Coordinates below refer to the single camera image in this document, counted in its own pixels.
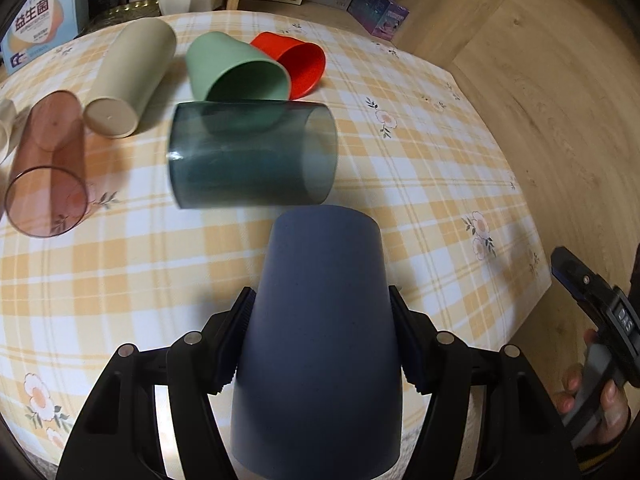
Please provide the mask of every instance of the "screw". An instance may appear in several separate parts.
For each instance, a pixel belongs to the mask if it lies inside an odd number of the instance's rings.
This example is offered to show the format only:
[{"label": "screw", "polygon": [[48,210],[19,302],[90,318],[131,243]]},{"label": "screw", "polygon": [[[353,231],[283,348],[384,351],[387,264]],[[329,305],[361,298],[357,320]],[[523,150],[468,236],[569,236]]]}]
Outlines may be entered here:
[{"label": "screw", "polygon": [[436,336],[436,340],[441,345],[450,345],[455,341],[453,334],[451,332],[438,332]]},{"label": "screw", "polygon": [[200,332],[189,332],[184,336],[184,342],[187,343],[187,345],[195,345],[200,341],[202,341],[202,334]]},{"label": "screw", "polygon": [[514,345],[507,345],[504,347],[504,353],[507,355],[507,357],[516,358],[520,355],[520,349]]},{"label": "screw", "polygon": [[135,348],[131,343],[126,343],[118,348],[118,355],[120,357],[129,357],[131,354],[133,354],[134,350]]}]

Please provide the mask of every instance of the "table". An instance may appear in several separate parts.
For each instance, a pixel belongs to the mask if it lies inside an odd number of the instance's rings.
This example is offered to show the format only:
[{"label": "table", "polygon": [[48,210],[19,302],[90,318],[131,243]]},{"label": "table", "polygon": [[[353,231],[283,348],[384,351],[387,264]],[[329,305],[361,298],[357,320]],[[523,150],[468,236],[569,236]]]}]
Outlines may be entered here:
[{"label": "table", "polygon": [[[193,99],[184,54],[209,30],[243,41],[270,30],[325,49],[326,74],[306,99],[326,103],[339,131],[327,203],[378,222],[388,282],[439,329],[490,349],[513,335],[550,275],[520,186],[449,73],[375,38],[283,16],[225,11],[165,20],[176,31],[177,53],[140,132],[87,137],[91,215],[48,239],[0,221],[0,412],[26,449],[57,463],[120,344],[170,345],[228,309],[242,286],[258,285],[270,227],[283,208],[179,210],[168,187],[172,111]],[[121,28],[34,60],[1,86],[0,98],[13,99],[18,110],[57,89],[82,100]],[[0,182],[8,169],[2,166]],[[228,386],[212,401],[226,441],[231,396]],[[403,457],[425,406],[404,384]],[[165,459],[179,477],[168,451],[166,396],[158,412]]]}]

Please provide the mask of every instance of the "beige cup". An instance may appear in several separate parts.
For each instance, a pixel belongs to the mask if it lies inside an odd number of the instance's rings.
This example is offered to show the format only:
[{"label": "beige cup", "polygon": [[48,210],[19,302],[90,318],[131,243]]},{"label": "beige cup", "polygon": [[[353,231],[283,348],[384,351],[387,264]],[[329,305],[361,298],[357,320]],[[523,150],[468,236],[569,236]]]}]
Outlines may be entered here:
[{"label": "beige cup", "polygon": [[86,125],[114,139],[135,132],[174,58],[175,45],[174,30],[159,18],[129,23],[109,47],[89,91]]},{"label": "beige cup", "polygon": [[11,99],[0,99],[0,162],[9,155],[16,115],[14,102]]}]

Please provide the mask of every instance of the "plastic cup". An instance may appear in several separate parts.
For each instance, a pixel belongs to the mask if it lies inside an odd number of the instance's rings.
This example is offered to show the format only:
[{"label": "plastic cup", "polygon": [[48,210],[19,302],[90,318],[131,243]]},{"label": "plastic cup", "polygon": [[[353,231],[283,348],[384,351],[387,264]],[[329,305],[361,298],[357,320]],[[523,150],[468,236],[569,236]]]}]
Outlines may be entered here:
[{"label": "plastic cup", "polygon": [[319,204],[334,183],[335,121],[318,103],[180,103],[167,158],[180,208]]},{"label": "plastic cup", "polygon": [[174,58],[176,41],[171,25],[160,18],[140,18],[123,28],[87,96],[87,126],[113,139],[135,132]]},{"label": "plastic cup", "polygon": [[197,37],[186,61],[196,101],[289,98],[291,81],[282,65],[224,32]]},{"label": "plastic cup", "polygon": [[287,70],[291,78],[289,99],[304,97],[322,78],[326,57],[324,50],[315,43],[306,43],[272,32],[262,32],[251,44]]},{"label": "plastic cup", "polygon": [[370,217],[323,205],[275,221],[231,412],[233,456],[264,478],[375,478],[398,460],[400,359]]},{"label": "plastic cup", "polygon": [[82,220],[88,205],[82,105],[57,91],[31,109],[4,197],[9,222],[36,238],[61,235]]},{"label": "plastic cup", "polygon": [[16,115],[14,102],[11,99],[0,99],[0,162],[9,155]]}]

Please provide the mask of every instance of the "red cup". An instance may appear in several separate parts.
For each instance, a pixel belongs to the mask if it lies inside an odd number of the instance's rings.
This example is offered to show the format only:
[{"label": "red cup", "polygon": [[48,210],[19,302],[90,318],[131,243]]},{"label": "red cup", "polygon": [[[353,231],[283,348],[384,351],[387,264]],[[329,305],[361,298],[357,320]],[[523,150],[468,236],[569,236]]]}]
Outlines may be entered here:
[{"label": "red cup", "polygon": [[326,64],[324,50],[315,43],[306,43],[272,32],[261,32],[251,44],[267,56],[273,57],[289,72],[291,78],[289,99],[298,99],[307,95],[318,84],[324,73]]}]

